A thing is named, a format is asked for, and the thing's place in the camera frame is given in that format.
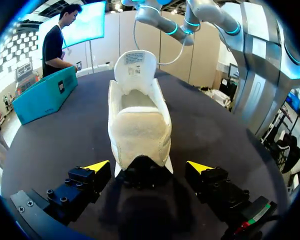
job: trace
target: person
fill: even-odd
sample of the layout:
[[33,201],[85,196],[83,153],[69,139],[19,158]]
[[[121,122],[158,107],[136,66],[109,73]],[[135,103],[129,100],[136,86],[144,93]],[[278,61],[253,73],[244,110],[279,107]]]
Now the person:
[[61,69],[73,66],[63,60],[65,53],[62,51],[64,38],[61,30],[76,20],[78,13],[82,12],[79,4],[66,6],[60,13],[59,22],[46,34],[42,46],[42,71],[43,77],[53,74]]

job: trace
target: floor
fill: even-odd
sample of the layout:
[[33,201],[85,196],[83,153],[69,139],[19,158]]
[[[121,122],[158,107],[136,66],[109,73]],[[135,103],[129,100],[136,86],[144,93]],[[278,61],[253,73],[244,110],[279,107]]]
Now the floor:
[[[15,111],[10,112],[10,114],[5,118],[3,124],[1,125],[0,133],[3,135],[3,138],[9,147],[20,126],[21,126],[21,122],[19,121]],[[2,173],[3,170],[0,167],[0,195],[1,195]]]

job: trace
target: ceiling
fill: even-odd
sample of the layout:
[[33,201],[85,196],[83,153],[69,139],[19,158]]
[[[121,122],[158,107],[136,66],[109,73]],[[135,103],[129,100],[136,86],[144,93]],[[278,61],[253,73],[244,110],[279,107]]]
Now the ceiling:
[[[234,2],[240,3],[243,0],[214,0],[219,5],[224,4],[225,2]],[[28,32],[28,31],[37,31],[39,25],[44,21],[58,15],[62,9],[69,4],[91,4],[96,2],[102,2],[102,0],[41,0],[38,7],[29,14],[26,14],[22,19],[20,19],[17,26],[15,26],[14,33],[18,32]],[[121,4],[120,0],[107,0],[105,7],[105,12],[110,12],[115,10],[116,4]],[[131,6],[122,5],[123,11],[133,10]],[[186,0],[172,0],[169,4],[166,4],[162,7],[162,11],[172,12],[177,10],[178,14],[184,15],[186,11]]]

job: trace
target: cable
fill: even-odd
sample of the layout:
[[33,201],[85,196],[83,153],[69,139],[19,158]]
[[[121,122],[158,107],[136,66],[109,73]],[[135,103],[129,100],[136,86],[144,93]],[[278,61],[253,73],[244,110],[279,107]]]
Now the cable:
[[228,50],[228,52],[231,52],[230,49],[229,49],[229,45],[228,45],[228,43],[227,43],[227,41],[225,39],[224,34],[220,31],[220,28],[217,25],[215,25],[214,23],[212,23],[212,25],[215,26],[216,29],[218,29],[219,33],[221,34],[221,36],[222,36],[222,38],[224,40],[224,45],[225,45],[226,49]]
[[199,28],[197,30],[195,30],[194,33],[198,32],[200,29],[201,29],[201,22],[199,22]]
[[[138,44],[137,44],[137,40],[136,40],[136,23],[137,23],[137,20],[135,19],[134,20],[134,25],[133,25],[133,40],[134,40],[134,43],[135,43],[135,46],[138,50],[140,50]],[[179,55],[173,60],[173,61],[170,61],[170,62],[165,62],[165,63],[161,63],[161,62],[158,62],[157,64],[158,65],[162,65],[162,66],[165,66],[165,65],[169,65],[169,64],[173,64],[175,61],[178,60],[178,58],[181,56],[183,50],[184,50],[184,46],[185,46],[185,43],[186,43],[186,39],[187,38],[184,38],[184,41],[183,41],[183,44],[182,44],[182,48],[181,48],[181,51],[179,53]]]

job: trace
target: monitor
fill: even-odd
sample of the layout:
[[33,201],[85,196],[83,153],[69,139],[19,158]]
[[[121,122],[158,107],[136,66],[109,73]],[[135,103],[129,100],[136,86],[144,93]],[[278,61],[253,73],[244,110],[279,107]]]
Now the monitor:
[[237,79],[239,78],[239,70],[238,67],[232,63],[229,65],[229,72],[228,72],[229,78]]
[[[103,38],[105,35],[105,10],[106,2],[94,2],[82,6],[82,12],[79,13],[75,21],[62,29],[62,34],[66,45],[72,46],[91,39]],[[46,34],[59,21],[60,14],[43,22],[38,31],[38,52],[42,59],[42,47]]]

